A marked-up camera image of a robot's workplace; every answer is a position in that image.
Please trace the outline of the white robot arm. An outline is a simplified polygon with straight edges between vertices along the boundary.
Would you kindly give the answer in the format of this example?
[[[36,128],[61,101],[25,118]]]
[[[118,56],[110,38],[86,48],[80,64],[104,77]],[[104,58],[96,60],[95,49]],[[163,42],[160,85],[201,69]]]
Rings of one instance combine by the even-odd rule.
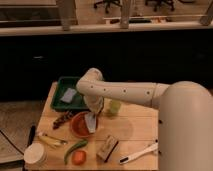
[[[204,86],[192,81],[106,82],[99,69],[91,68],[76,88],[94,113],[106,98],[158,110],[158,142],[122,157],[121,165],[156,150],[159,171],[213,171],[213,94]]]

